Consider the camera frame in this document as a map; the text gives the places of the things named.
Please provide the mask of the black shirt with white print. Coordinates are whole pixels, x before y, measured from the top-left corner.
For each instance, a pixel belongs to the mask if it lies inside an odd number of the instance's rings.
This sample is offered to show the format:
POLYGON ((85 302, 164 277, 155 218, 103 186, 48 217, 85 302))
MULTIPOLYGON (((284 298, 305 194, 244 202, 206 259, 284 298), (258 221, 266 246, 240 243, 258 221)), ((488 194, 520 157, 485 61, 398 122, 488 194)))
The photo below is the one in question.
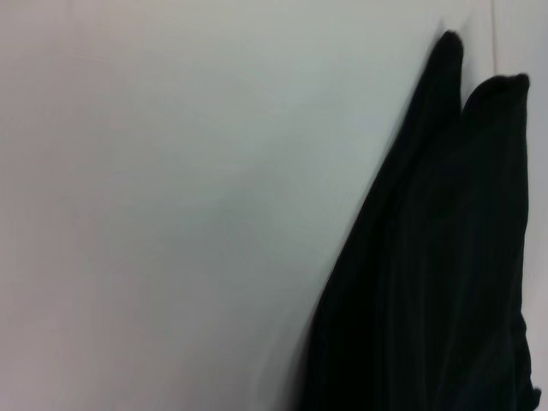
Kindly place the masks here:
POLYGON ((521 312, 527 75, 461 98, 432 48, 325 285, 293 411, 535 411, 521 312))

